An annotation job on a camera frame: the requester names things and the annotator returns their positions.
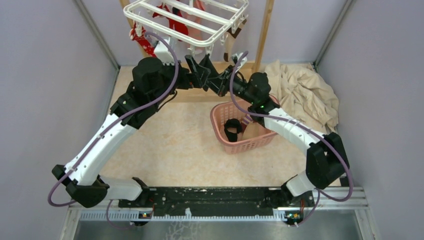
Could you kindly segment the black sock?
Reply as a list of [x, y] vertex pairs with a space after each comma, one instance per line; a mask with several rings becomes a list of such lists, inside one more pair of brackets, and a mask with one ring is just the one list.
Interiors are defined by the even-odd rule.
[[224, 124], [224, 133], [227, 140], [231, 143], [237, 142], [242, 133], [242, 124], [236, 118], [228, 119]]

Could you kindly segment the pink plastic laundry basket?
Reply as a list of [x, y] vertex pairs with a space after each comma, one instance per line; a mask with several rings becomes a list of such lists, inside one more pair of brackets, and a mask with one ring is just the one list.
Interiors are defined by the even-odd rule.
[[232, 101], [219, 103], [210, 111], [218, 142], [227, 154], [238, 154], [268, 145], [276, 132], [266, 129], [236, 107]]

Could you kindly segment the red patterned sock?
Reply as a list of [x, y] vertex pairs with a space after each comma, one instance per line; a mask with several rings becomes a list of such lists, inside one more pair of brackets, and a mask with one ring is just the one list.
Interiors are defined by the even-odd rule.
[[145, 37], [146, 30], [138, 22], [134, 21], [133, 26], [129, 32], [129, 37], [132, 41], [138, 43], [142, 52], [148, 57], [156, 57], [154, 51], [155, 47]]

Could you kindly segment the striped maroon purple sock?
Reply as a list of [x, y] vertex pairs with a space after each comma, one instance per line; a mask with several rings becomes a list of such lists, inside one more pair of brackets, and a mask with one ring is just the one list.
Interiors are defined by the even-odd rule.
[[241, 139], [243, 141], [259, 137], [263, 134], [262, 126], [258, 122], [255, 122], [249, 114], [247, 114], [240, 123], [242, 125]]

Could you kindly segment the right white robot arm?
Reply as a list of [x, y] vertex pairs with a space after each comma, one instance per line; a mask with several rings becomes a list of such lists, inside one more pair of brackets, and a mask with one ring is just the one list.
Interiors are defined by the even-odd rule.
[[270, 97], [271, 86], [266, 73], [256, 72], [249, 81], [237, 76], [236, 66], [230, 65], [218, 73], [212, 67], [200, 77], [202, 87], [218, 96], [230, 94], [250, 103], [245, 113], [264, 128], [271, 130], [296, 145], [306, 156], [303, 172], [286, 181], [282, 187], [281, 199], [287, 206], [295, 206], [302, 194], [316, 189], [319, 193], [334, 180], [346, 175], [349, 191], [346, 197], [335, 200], [344, 202], [353, 193], [353, 177], [341, 137], [332, 132], [324, 134], [314, 131], [292, 118]]

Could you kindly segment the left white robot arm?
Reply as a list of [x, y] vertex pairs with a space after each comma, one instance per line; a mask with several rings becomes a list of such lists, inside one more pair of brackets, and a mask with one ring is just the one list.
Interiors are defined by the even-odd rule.
[[140, 60], [132, 69], [132, 81], [97, 133], [73, 160], [52, 169], [73, 202], [85, 208], [106, 200], [127, 200], [138, 207], [149, 203], [150, 193], [139, 178], [103, 177], [100, 172], [115, 151], [160, 110], [165, 98], [178, 89], [208, 90], [210, 80], [219, 75], [209, 54], [200, 62], [187, 55], [185, 61], [187, 67], [157, 57]]

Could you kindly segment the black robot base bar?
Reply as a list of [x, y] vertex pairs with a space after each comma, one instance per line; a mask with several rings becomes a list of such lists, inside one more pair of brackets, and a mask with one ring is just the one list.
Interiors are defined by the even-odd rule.
[[315, 206], [312, 191], [293, 200], [280, 187], [156, 187], [134, 200], [84, 210], [83, 221], [124, 222], [278, 222], [294, 225]]

